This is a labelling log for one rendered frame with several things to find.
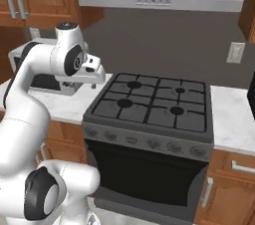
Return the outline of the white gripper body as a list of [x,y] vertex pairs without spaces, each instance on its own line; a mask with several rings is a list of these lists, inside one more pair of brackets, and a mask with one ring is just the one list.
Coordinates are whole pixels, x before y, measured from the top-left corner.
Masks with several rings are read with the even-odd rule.
[[103,66],[99,66],[95,72],[87,72],[86,67],[82,66],[74,75],[70,77],[56,76],[55,79],[59,82],[103,84],[106,80],[106,72]]

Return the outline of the silver toaster oven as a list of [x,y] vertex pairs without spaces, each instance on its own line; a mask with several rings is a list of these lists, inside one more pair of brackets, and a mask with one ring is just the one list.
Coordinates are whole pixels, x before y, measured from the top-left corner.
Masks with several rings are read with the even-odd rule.
[[[22,46],[10,51],[8,54],[8,59],[13,72],[16,72],[16,68],[19,64],[20,57],[25,46],[26,44],[23,44]],[[34,77],[31,89],[36,92],[72,96],[83,85],[83,83],[67,83],[70,83],[71,85],[69,87],[65,87],[63,86],[63,82],[58,82],[54,76],[41,74]]]

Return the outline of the black oven door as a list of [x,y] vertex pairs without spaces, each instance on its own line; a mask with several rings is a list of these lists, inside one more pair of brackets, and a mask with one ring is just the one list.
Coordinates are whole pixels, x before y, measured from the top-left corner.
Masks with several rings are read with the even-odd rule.
[[206,162],[94,140],[86,146],[101,175],[97,207],[159,225],[193,223]]

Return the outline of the grey stove with black grates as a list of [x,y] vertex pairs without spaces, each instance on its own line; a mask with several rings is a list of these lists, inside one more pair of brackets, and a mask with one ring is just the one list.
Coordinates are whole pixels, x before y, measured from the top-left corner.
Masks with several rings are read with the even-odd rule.
[[[85,128],[98,134],[87,136]],[[117,139],[106,139],[106,131]],[[84,113],[83,132],[85,143],[94,140],[209,164],[214,146],[210,88],[191,80],[115,74]],[[160,147],[151,148],[149,139]],[[169,151],[169,142],[179,144],[181,152]],[[192,155],[194,146],[205,155]]]

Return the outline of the wooden base cupboard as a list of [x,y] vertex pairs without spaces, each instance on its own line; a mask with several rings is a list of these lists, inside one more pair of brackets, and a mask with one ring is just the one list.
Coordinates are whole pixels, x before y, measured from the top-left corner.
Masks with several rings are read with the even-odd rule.
[[51,120],[43,151],[47,159],[86,163],[82,126]]

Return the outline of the wooden drawer front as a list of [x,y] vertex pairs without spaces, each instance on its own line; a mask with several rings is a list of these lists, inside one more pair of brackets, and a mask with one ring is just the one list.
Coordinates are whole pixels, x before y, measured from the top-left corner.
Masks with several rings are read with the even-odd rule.
[[255,181],[254,173],[233,169],[232,161],[240,166],[255,169],[255,156],[214,149],[208,171],[233,178]]

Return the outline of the black appliance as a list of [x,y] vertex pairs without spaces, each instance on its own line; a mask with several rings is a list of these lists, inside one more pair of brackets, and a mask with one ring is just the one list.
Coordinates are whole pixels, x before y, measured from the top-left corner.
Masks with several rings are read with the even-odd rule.
[[248,99],[251,111],[255,113],[255,72],[253,74],[250,87],[247,93],[247,99]]

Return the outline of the wooden base cupboard door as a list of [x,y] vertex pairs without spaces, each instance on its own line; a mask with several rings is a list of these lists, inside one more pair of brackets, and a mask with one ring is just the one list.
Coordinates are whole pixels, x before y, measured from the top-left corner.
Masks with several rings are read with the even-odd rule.
[[213,187],[205,208],[201,207],[206,179],[197,206],[196,225],[255,225],[255,182],[209,174]]

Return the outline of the white wall socket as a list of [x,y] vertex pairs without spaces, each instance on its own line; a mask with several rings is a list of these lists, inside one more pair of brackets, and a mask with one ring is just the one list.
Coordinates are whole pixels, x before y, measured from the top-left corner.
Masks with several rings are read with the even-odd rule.
[[40,31],[39,31],[38,28],[30,28],[29,32],[30,32],[30,35],[31,35],[32,39],[40,38],[41,37]]
[[240,64],[243,57],[244,49],[244,43],[232,42],[230,44],[226,62],[230,64]]

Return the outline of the wooden wall cupboard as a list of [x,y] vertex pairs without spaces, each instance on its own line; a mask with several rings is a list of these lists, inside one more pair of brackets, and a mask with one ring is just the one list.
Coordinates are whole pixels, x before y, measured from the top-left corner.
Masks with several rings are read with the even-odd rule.
[[238,26],[248,43],[255,44],[255,0],[244,0]]

